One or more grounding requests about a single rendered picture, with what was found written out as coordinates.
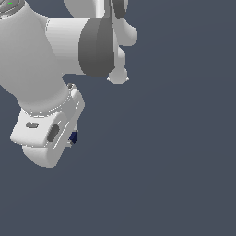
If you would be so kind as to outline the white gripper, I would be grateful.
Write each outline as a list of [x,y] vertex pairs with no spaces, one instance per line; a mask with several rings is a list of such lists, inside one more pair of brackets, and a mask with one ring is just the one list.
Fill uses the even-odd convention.
[[21,103],[21,110],[10,139],[22,146],[35,164],[53,168],[65,147],[78,138],[77,120],[85,102],[76,88],[65,88],[50,100]]

